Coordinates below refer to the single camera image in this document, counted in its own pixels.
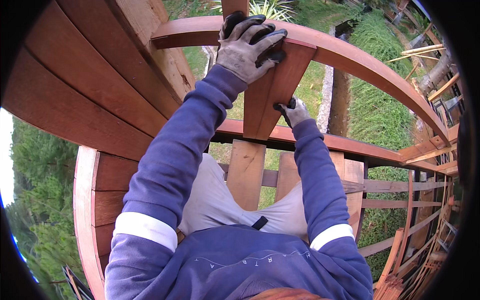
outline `lumber pile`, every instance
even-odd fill
[[[377,286],[377,289],[373,293],[373,300],[398,299],[398,296],[400,296],[403,291],[402,282],[402,279],[390,274],[381,286]]]

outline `hand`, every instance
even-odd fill
[[[220,29],[216,63],[247,84],[285,58],[284,51],[269,50],[287,36],[287,31],[275,31],[275,25],[262,24],[265,19],[262,14],[245,18],[242,12],[234,12],[225,18]]]
[[[303,101],[298,99],[295,95],[293,95],[288,105],[281,103],[278,105],[280,105],[281,108],[276,106],[274,106],[274,108],[282,113],[283,117],[285,118],[285,122],[287,122],[292,129],[300,122],[306,119],[311,119],[305,103],[303,103]]]

